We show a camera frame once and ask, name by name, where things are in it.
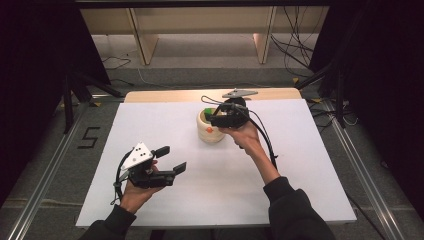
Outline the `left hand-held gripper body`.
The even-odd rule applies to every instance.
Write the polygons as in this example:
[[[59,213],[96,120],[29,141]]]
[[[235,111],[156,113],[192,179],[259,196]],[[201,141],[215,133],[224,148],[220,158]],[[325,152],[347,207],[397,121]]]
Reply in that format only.
[[[175,179],[173,170],[155,172],[152,169],[153,151],[143,142],[137,143],[120,165],[120,181],[129,180],[143,189],[172,186]]]

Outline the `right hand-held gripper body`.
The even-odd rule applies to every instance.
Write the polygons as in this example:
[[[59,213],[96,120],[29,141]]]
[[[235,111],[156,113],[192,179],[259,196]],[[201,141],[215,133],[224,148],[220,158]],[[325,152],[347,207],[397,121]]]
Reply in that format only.
[[[249,110],[244,96],[255,95],[257,91],[234,89],[223,95],[226,101],[220,103],[214,111],[216,119],[212,126],[221,128],[239,128],[250,120]]]

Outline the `cream ribbed pen holder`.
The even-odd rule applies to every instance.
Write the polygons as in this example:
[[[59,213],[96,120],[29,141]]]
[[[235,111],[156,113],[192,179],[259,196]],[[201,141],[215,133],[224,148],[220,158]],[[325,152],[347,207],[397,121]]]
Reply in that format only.
[[[205,120],[204,109],[198,113],[196,118],[198,137],[206,143],[218,143],[225,135]]]

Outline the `person's right hand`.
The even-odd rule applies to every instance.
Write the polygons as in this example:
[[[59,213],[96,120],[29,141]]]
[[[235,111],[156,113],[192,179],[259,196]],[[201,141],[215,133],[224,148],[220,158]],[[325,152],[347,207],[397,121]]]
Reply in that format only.
[[[219,131],[230,135],[235,144],[244,149],[249,156],[254,157],[263,153],[257,128],[251,122],[239,128],[220,128]]]

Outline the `person's left hand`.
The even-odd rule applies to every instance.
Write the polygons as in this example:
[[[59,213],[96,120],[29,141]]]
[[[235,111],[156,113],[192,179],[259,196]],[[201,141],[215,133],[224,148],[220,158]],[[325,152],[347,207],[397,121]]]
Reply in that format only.
[[[155,193],[160,190],[162,190],[162,187],[148,189],[139,188],[134,186],[131,181],[128,181],[119,206],[127,212],[135,214]]]

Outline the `white board table cover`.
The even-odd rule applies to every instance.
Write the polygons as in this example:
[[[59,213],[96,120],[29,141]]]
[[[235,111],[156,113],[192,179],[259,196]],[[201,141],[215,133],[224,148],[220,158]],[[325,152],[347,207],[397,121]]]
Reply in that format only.
[[[248,108],[262,119],[280,173],[306,192],[328,223],[356,216],[302,99],[252,100]],[[269,201],[253,161],[231,137],[209,144],[198,136],[197,102],[123,103],[119,106],[97,170],[76,222],[86,227],[111,212],[118,164],[138,142],[149,149],[167,146],[161,170],[185,163],[185,172],[156,193],[137,213],[147,228],[257,226],[268,222]]]

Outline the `wooden table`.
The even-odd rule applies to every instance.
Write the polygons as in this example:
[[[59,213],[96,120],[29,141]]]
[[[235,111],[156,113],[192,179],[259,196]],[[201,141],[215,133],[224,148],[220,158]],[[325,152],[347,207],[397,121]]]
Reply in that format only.
[[[257,94],[248,96],[249,100],[300,99],[301,94],[295,88],[250,88]],[[200,90],[161,90],[161,91],[131,91],[125,103],[147,102],[199,102],[205,95],[214,100],[222,100],[230,89],[200,89]]]

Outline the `black tripod stand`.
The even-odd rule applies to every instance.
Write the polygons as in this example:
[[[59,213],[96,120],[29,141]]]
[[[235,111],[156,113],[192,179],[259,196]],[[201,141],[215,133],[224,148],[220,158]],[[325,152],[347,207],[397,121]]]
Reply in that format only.
[[[65,129],[64,133],[67,134],[71,127],[74,124],[74,114],[72,107],[72,97],[71,94],[74,94],[77,99],[82,103],[89,102],[93,95],[88,90],[88,85],[94,85],[96,88],[103,90],[110,95],[121,98],[122,94],[114,90],[112,87],[108,86],[105,83],[102,83],[95,78],[81,73],[81,72],[72,72],[65,76],[62,87],[63,87],[63,103],[65,111]]]

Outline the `beige wooden desk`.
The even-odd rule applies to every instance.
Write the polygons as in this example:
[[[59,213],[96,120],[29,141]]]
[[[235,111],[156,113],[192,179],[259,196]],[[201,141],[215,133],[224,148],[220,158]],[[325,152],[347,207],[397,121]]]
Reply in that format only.
[[[131,35],[148,65],[160,34],[235,34],[253,37],[258,61],[267,60],[273,33],[318,33],[327,6],[83,9],[92,35]]]

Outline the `black metal stand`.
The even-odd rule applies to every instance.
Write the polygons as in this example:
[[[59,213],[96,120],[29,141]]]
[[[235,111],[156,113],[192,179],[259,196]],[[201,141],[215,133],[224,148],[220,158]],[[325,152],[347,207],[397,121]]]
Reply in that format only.
[[[312,76],[307,77],[303,81],[298,81],[295,88],[301,90],[306,86],[322,80],[319,88],[319,95],[328,97],[332,92],[336,94],[336,110],[335,117],[339,125],[344,128],[343,120],[343,97],[344,97],[344,74],[343,71],[336,64],[328,64],[321,70],[314,73]]]

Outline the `black curtain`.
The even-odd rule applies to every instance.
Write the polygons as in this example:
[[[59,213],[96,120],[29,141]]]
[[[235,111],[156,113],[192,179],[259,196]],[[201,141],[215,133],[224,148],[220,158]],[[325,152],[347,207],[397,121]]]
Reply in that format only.
[[[0,0],[0,206],[81,74],[110,82],[74,0]]]
[[[330,0],[310,68],[333,61],[368,3],[340,61],[344,98],[424,220],[424,0]]]

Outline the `aluminium floor rail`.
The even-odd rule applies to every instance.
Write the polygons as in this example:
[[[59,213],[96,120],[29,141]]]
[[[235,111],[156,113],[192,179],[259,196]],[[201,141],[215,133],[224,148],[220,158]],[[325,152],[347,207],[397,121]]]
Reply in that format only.
[[[15,223],[11,227],[11,231],[7,235],[7,240],[24,240],[42,201],[54,180],[54,177],[64,159],[66,152],[75,136],[75,133],[80,125],[81,119],[90,103],[80,103],[75,109],[75,116],[72,118],[74,123],[66,133],[60,135],[58,145],[54,150],[53,155],[49,158],[43,174],[37,181],[37,185],[31,191],[31,195],[23,200],[21,212],[18,215]]]
[[[348,132],[342,127],[341,123],[333,117],[331,119],[332,127],[335,130],[348,159],[359,178],[359,181],[378,217],[387,240],[405,240],[405,236],[400,229],[394,214],[387,205],[385,199],[377,188],[375,181],[362,161],[360,154],[354,146]]]

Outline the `black overhead frame bar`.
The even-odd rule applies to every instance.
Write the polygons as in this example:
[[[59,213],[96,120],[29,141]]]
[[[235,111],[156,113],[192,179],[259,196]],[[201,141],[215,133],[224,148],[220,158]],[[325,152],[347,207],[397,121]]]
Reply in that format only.
[[[74,0],[80,8],[331,6],[336,0]]]

